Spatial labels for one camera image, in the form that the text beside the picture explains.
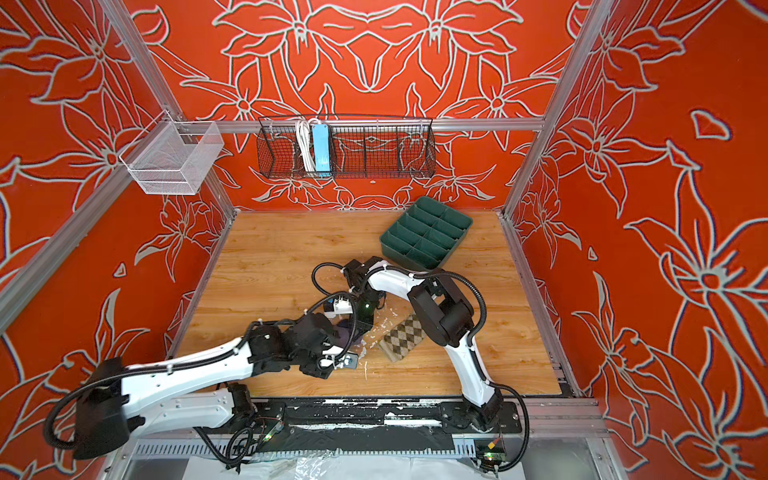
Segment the brown argyle sock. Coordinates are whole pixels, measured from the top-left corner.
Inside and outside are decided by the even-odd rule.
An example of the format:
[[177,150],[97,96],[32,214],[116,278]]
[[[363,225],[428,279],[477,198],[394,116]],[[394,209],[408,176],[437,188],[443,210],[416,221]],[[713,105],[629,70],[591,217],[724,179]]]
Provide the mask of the brown argyle sock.
[[386,333],[378,342],[380,350],[393,363],[403,360],[427,337],[425,330],[415,314]]

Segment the green divided organizer tray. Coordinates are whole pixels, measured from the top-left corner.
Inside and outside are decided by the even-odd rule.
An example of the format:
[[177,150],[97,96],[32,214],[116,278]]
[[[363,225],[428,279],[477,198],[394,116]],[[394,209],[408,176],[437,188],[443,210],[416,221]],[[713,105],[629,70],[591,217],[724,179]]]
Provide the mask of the green divided organizer tray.
[[458,249],[472,225],[470,216],[420,197],[379,237],[382,254],[409,270],[435,270]]

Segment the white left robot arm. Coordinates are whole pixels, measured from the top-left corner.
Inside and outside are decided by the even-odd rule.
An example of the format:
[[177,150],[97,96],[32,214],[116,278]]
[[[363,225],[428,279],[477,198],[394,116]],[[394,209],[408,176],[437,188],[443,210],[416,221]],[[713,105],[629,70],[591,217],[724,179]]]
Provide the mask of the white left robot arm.
[[253,322],[230,342],[172,360],[126,366],[119,357],[108,359],[50,410],[43,438],[77,460],[105,455],[148,425],[150,408],[185,394],[293,366],[325,379],[343,363],[358,331],[355,315],[332,323],[322,313],[307,313]]

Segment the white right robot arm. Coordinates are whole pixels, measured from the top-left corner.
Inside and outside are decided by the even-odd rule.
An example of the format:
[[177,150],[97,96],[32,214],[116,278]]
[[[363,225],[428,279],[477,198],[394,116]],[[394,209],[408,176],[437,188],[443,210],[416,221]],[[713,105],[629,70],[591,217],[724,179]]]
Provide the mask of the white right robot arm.
[[475,344],[475,336],[487,319],[487,306],[479,290],[454,272],[410,271],[379,257],[364,263],[351,260],[341,272],[357,312],[352,340],[372,328],[375,311],[386,296],[408,301],[422,332],[447,352],[472,421],[488,427],[498,416],[503,396],[493,385]]

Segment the blue box in basket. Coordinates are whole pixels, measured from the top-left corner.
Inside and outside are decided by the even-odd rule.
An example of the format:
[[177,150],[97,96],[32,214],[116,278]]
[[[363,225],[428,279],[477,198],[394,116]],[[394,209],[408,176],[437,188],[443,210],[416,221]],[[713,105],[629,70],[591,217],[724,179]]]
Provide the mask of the blue box in basket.
[[320,177],[331,175],[330,135],[327,125],[319,123],[312,126],[312,138],[315,156],[315,171]]

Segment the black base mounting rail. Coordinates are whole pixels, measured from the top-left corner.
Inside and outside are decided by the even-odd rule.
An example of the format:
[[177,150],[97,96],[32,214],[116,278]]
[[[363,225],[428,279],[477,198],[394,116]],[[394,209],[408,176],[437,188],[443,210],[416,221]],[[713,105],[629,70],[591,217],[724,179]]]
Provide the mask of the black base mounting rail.
[[513,450],[523,424],[515,402],[506,402],[489,424],[472,419],[460,398],[257,399],[246,416],[206,428],[223,450],[235,439],[237,454],[394,454],[473,457],[488,443]]

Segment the clear plastic wall bin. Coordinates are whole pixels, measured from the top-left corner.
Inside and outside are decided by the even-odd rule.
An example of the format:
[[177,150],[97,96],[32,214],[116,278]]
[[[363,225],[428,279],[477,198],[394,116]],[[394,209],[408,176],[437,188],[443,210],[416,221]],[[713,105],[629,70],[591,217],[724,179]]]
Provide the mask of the clear plastic wall bin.
[[163,111],[133,137],[118,160],[148,195],[194,195],[223,148],[215,122],[176,121]]

